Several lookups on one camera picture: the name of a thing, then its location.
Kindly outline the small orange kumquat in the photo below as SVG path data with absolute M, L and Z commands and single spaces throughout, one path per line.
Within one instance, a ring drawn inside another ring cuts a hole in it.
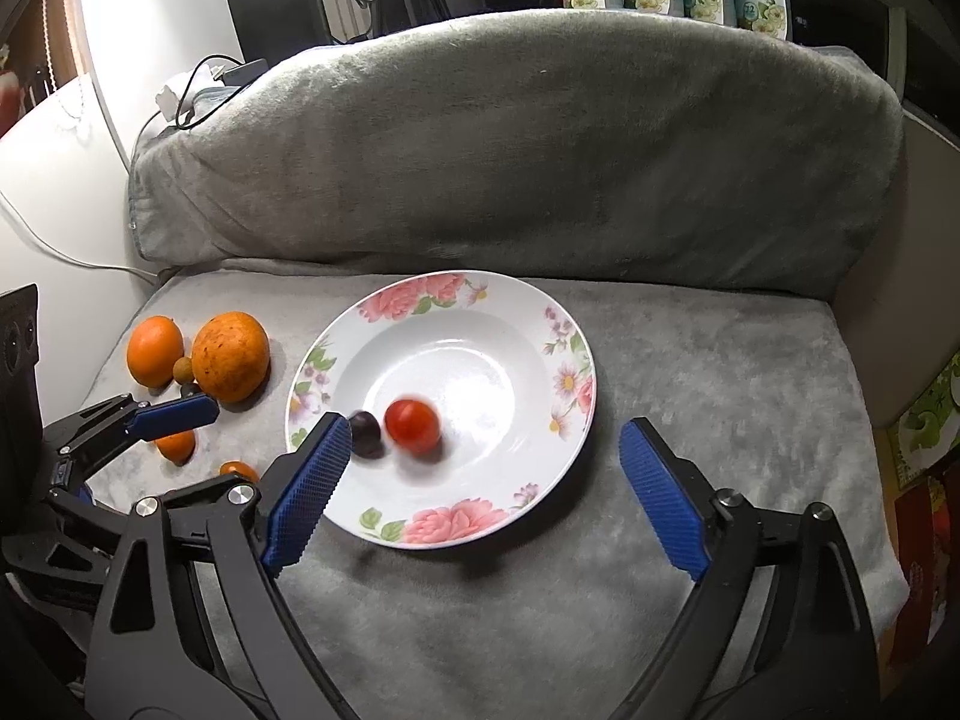
M 218 473 L 220 473 L 220 475 L 240 476 L 241 478 L 247 479 L 249 483 L 257 483 L 257 481 L 259 481 L 259 473 L 257 473 L 252 466 L 240 460 L 225 461 L 220 465 L 220 468 L 218 468 Z

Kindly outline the small orange tangerine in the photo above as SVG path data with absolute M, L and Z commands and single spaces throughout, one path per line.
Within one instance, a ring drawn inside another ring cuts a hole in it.
M 184 466 L 194 455 L 197 438 L 194 431 L 182 431 L 155 440 L 160 454 L 176 466 Z

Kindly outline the red tomato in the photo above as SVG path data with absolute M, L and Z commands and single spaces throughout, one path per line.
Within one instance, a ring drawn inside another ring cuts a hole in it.
M 387 434 L 412 455 L 428 455 L 441 442 L 441 424 L 436 411 L 426 401 L 399 398 L 384 413 Z

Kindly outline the dark plum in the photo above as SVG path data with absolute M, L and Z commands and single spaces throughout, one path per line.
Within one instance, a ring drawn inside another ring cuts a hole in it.
M 381 424 L 370 411 L 355 411 L 348 418 L 353 454 L 364 460 L 379 460 L 384 455 Z

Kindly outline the small brown longan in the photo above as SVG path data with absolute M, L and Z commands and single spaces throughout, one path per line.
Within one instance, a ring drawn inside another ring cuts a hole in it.
M 172 366 L 172 378 L 182 387 L 194 382 L 194 371 L 192 371 L 192 359 L 189 356 L 182 356 Z

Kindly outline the grey cushion backrest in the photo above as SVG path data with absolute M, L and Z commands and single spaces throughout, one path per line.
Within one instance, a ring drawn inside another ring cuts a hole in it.
M 164 266 L 296 260 L 827 299 L 889 208 L 893 89 L 843 50 L 626 11 L 305 50 L 137 148 Z

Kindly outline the floral white plate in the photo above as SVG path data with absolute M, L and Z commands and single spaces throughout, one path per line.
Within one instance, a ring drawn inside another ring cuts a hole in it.
M 394 550 L 493 535 L 560 483 L 586 444 L 597 374 L 586 333 L 555 299 L 488 271 L 439 271 L 343 310 L 299 363 L 285 410 L 296 449 L 327 411 L 384 418 L 420 400 L 438 444 L 417 457 L 391 434 L 350 461 L 325 516 Z

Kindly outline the speckled large orange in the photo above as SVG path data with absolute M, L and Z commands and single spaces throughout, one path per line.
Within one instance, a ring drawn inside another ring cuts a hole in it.
M 192 343 L 192 374 L 204 394 L 235 405 L 249 398 L 270 369 L 270 341 L 245 312 L 224 312 L 199 330 Z

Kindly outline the smooth large orange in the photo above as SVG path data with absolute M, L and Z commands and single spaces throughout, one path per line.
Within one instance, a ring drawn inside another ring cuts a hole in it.
M 181 330 L 169 318 L 148 317 L 133 328 L 127 343 L 127 369 L 143 387 L 163 388 L 172 379 L 174 362 L 184 355 Z

